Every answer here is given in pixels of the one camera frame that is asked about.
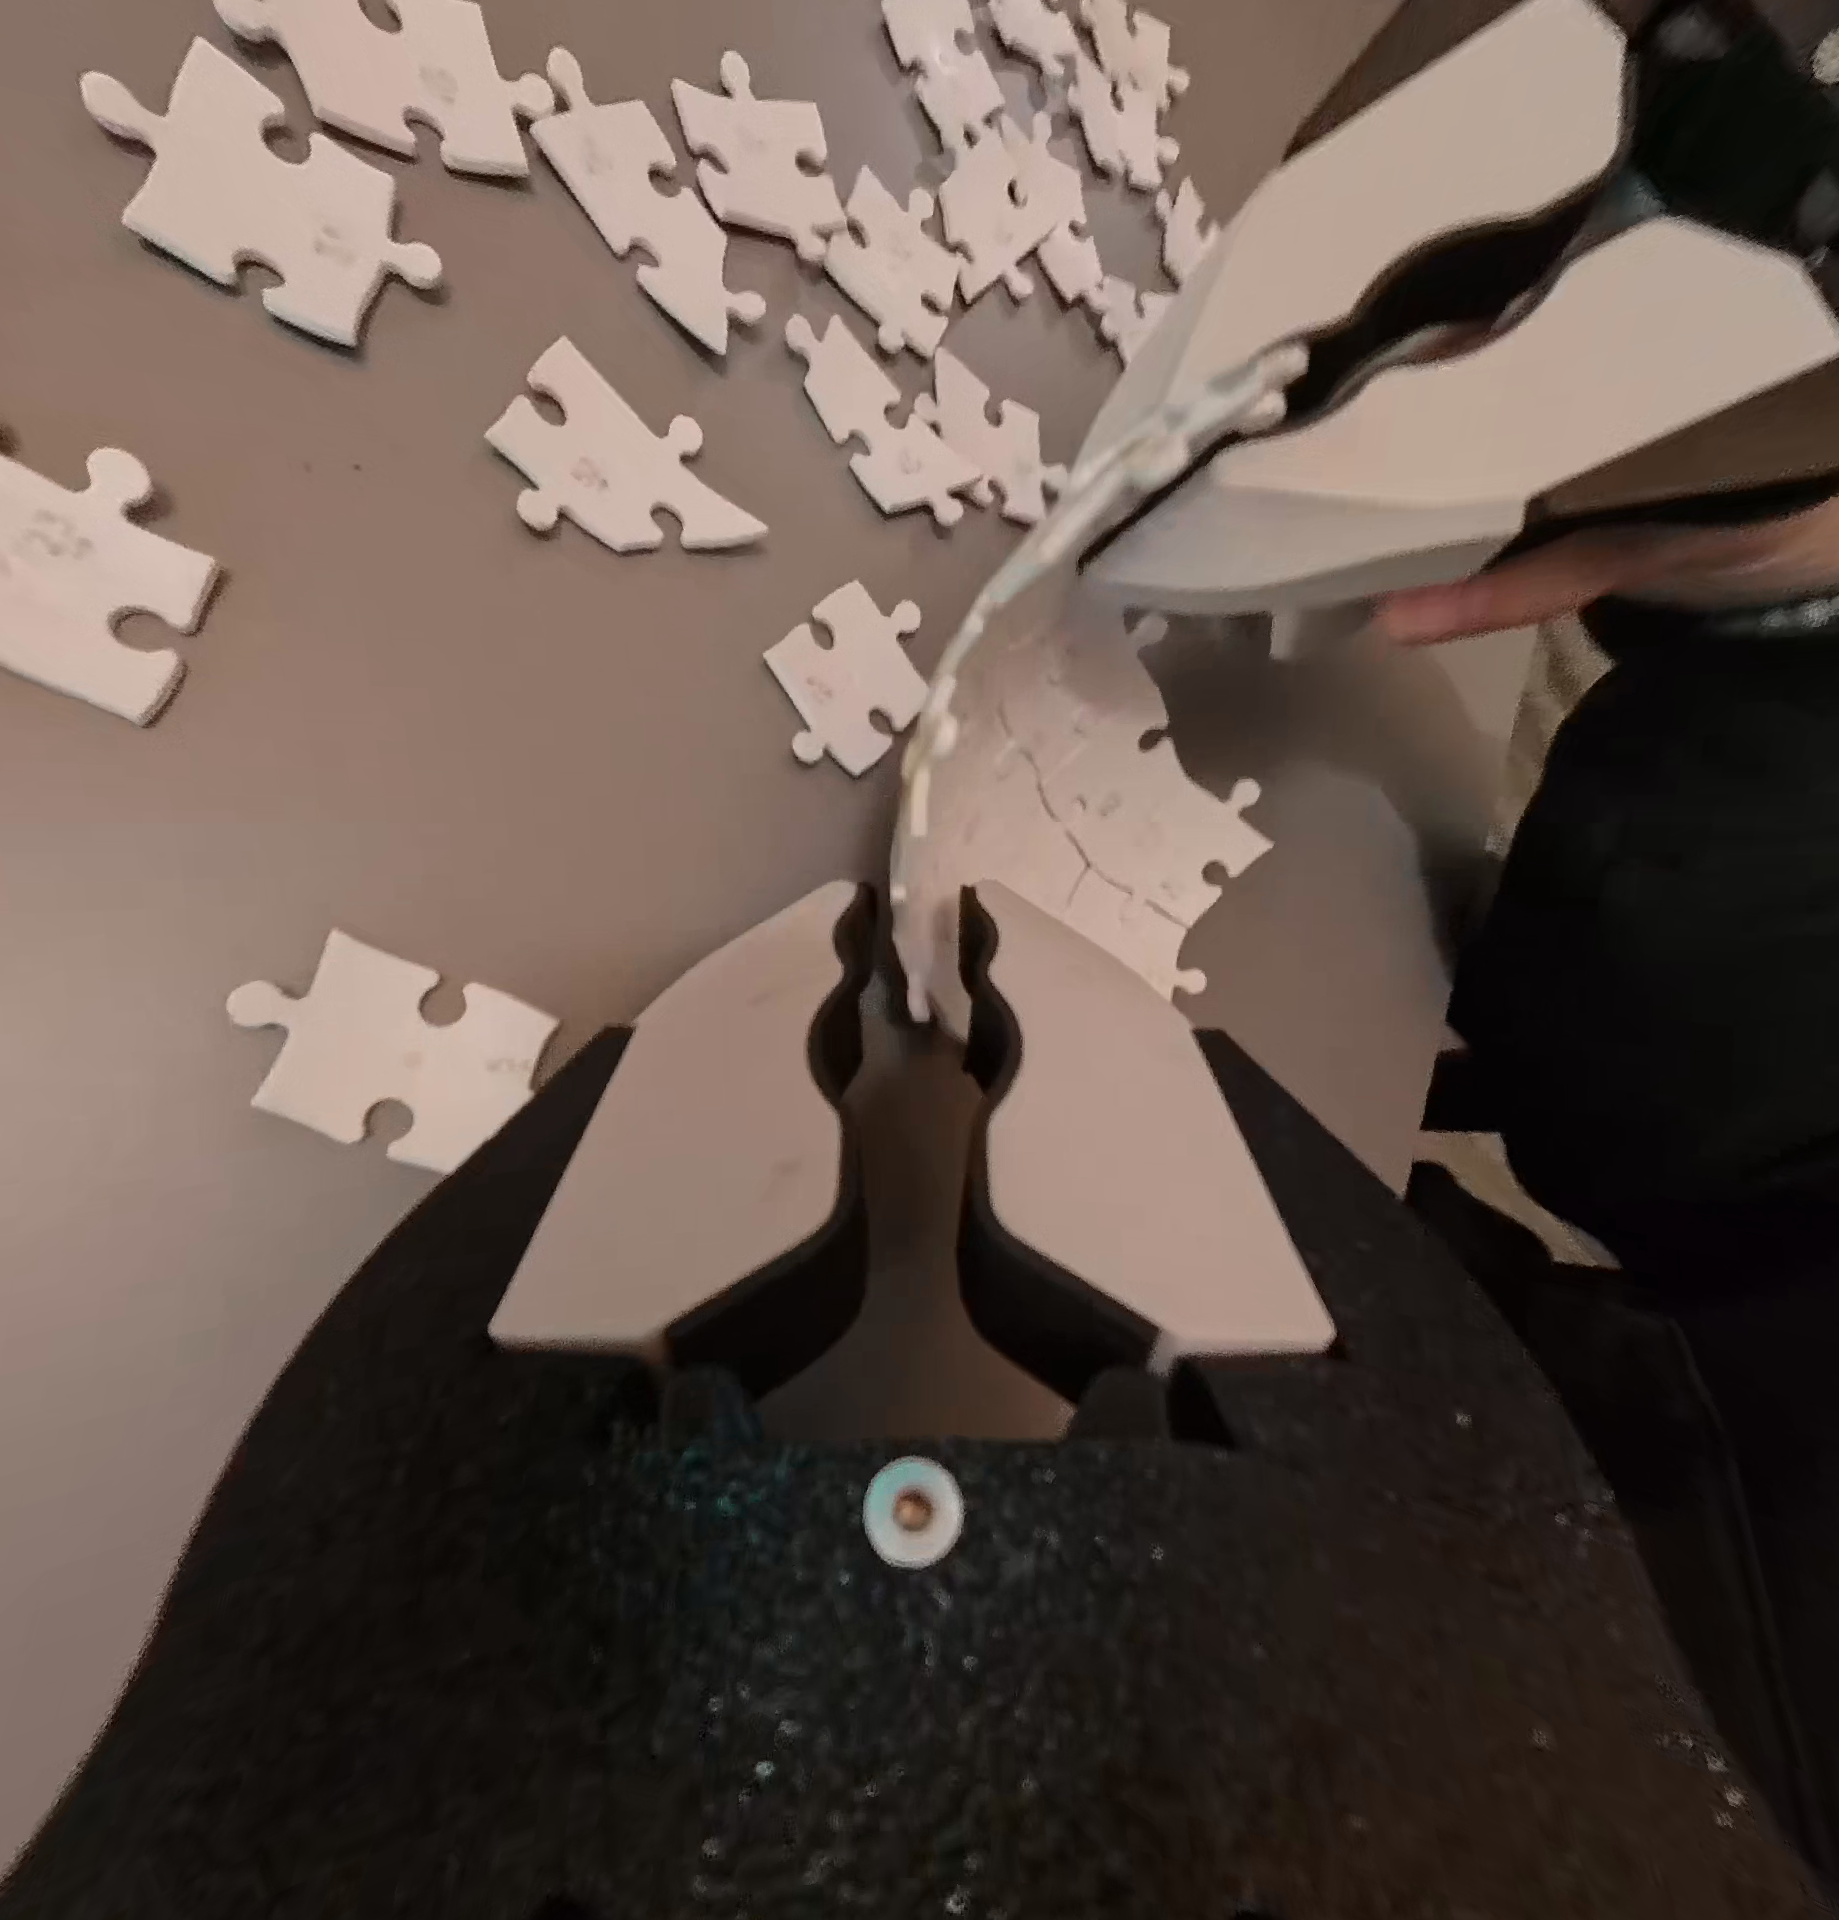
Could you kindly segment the person's right forearm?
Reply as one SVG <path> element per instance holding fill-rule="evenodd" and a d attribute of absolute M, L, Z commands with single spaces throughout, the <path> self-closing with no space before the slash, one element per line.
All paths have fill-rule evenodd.
<path fill-rule="evenodd" d="M 1839 1244 L 1839 594 L 1585 629 L 1456 992 L 1507 1161 L 1628 1258 Z"/>

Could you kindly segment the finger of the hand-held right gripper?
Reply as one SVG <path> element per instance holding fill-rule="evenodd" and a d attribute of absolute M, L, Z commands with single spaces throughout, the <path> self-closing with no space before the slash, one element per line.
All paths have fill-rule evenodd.
<path fill-rule="evenodd" d="M 1164 378 L 1306 346 L 1312 378 L 1492 318 L 1544 223 L 1618 154 L 1628 36 L 1595 5 L 1517 5 L 1256 185 L 1156 336 Z"/>
<path fill-rule="evenodd" d="M 1788 253 L 1674 216 L 1577 256 L 1477 348 L 1242 439 L 1088 560 L 1104 601 L 1287 614 L 1465 578 L 1568 483 L 1839 358 Z"/>

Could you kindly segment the person's black clothing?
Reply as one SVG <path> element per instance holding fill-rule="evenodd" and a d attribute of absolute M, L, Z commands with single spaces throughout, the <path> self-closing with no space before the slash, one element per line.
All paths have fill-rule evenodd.
<path fill-rule="evenodd" d="M 1407 1197 L 1552 1383 L 1720 1732 L 1839 1898 L 1839 1244 L 1633 1273 L 1556 1259 L 1436 1164 Z"/>

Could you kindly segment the bowl-shaped assembled puzzle section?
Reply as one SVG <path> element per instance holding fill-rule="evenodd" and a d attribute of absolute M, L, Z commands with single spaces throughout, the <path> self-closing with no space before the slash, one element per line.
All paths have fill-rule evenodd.
<path fill-rule="evenodd" d="M 1248 816 L 1261 788 L 1239 781 L 1221 799 L 1187 775 L 1147 669 L 1168 623 L 1088 594 L 1078 557 L 1221 433 L 1282 421 L 1307 359 L 1303 346 L 1253 354 L 1083 454 L 973 598 L 902 758 L 887 898 L 907 1021 L 964 1037 L 961 892 L 982 880 L 1011 888 L 1162 1000 L 1206 992 L 1184 946 L 1224 886 L 1272 850 Z"/>

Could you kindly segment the person's right hand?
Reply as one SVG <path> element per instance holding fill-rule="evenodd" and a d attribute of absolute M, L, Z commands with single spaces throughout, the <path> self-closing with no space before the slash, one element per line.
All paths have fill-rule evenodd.
<path fill-rule="evenodd" d="M 1532 628 L 1615 601 L 1752 608 L 1839 591 L 1839 494 L 1749 526 L 1606 526 L 1482 575 L 1377 602 L 1377 629 L 1436 644 Z"/>

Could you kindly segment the scatter of white pieces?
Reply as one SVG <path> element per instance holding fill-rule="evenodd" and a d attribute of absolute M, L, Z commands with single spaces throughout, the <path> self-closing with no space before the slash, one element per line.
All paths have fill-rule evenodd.
<path fill-rule="evenodd" d="M 1050 151 L 1060 113 L 1104 181 L 1153 196 L 1175 287 L 1191 287 L 1224 238 L 1192 178 L 1164 181 L 1180 159 L 1167 110 L 1187 74 L 1167 67 L 1164 23 L 1128 5 L 1078 5 L 1090 49 L 1050 5 L 986 5 L 999 41 L 1045 68 L 1052 113 L 1031 131 L 1004 115 L 997 91 L 982 106 L 971 91 L 961 96 L 958 82 L 992 79 L 984 53 L 958 46 L 977 26 L 964 5 L 880 5 L 946 172 L 938 188 L 899 198 L 863 167 L 844 201 L 817 107 L 758 95 L 737 49 L 722 53 L 716 91 L 672 84 L 697 159 L 697 182 L 680 187 L 680 157 L 649 102 L 596 101 L 570 48 L 551 48 L 542 72 L 508 78 L 480 5 L 391 7 L 393 29 L 361 5 L 218 5 L 237 43 L 279 46 L 298 70 L 313 115 L 301 157 L 273 151 L 284 101 L 205 35 L 160 110 L 115 74 L 78 78 L 101 133 L 150 157 L 116 214 L 141 258 L 237 298 L 244 273 L 265 271 L 273 278 L 257 291 L 273 321 L 359 365 L 386 284 L 445 293 L 447 271 L 399 231 L 397 178 L 330 136 L 410 159 L 419 122 L 442 140 L 449 172 L 495 185 L 529 178 L 529 140 L 595 234 L 632 264 L 643 295 L 715 362 L 729 327 L 763 326 L 768 310 L 724 278 L 729 227 L 796 246 L 844 293 L 873 348 L 838 312 L 817 326 L 793 312 L 784 340 L 821 433 L 881 517 L 926 512 L 948 532 L 968 506 L 1001 501 L 1006 521 L 1041 530 L 1061 489 L 1076 497 L 1078 456 L 1073 470 L 1049 464 L 1038 414 L 994 401 L 941 346 L 957 299 L 973 305 L 991 284 L 1028 298 L 1035 259 L 1121 362 L 1172 305 L 1100 265 L 1076 170 Z M 686 554 L 763 552 L 763 517 L 691 464 L 705 446 L 702 422 L 643 421 L 565 335 L 483 444 L 522 475 L 518 515 L 539 541 L 572 526 L 618 557 L 662 552 L 668 532 Z M 0 418 L 0 676 L 149 730 L 185 686 L 188 658 L 122 628 L 147 620 L 194 636 L 223 576 L 242 567 L 166 533 L 166 501 L 134 449 L 91 448 L 85 485 L 70 486 L 19 448 Z M 907 656 L 919 629 L 917 602 L 884 608 L 850 578 L 758 656 L 793 706 L 798 761 L 859 778 L 897 749 L 926 706 L 926 677 Z M 532 1098 L 555 1021 L 469 983 L 462 1017 L 435 1022 L 428 1000 L 439 982 L 332 931 L 306 994 L 265 979 L 234 985 L 237 1027 L 287 1034 L 253 1108 L 345 1144 L 380 1108 L 402 1108 L 410 1126 L 391 1159 L 433 1172 L 465 1164 Z"/>

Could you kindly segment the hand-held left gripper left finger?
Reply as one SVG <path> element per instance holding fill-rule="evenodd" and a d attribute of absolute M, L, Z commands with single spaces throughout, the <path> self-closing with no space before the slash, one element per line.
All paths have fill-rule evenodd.
<path fill-rule="evenodd" d="M 833 880 L 641 1013 L 493 1311 L 499 1348 L 777 1391 L 837 1345 L 869 1279 L 844 1096 L 876 955 L 873 890 Z"/>

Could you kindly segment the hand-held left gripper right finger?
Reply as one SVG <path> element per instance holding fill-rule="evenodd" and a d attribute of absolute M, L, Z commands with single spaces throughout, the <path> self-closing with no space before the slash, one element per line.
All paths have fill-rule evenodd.
<path fill-rule="evenodd" d="M 1073 1406 L 1108 1374 L 1327 1354 L 1331 1309 L 1191 1021 L 999 880 L 961 892 L 957 953 L 977 1332 Z"/>

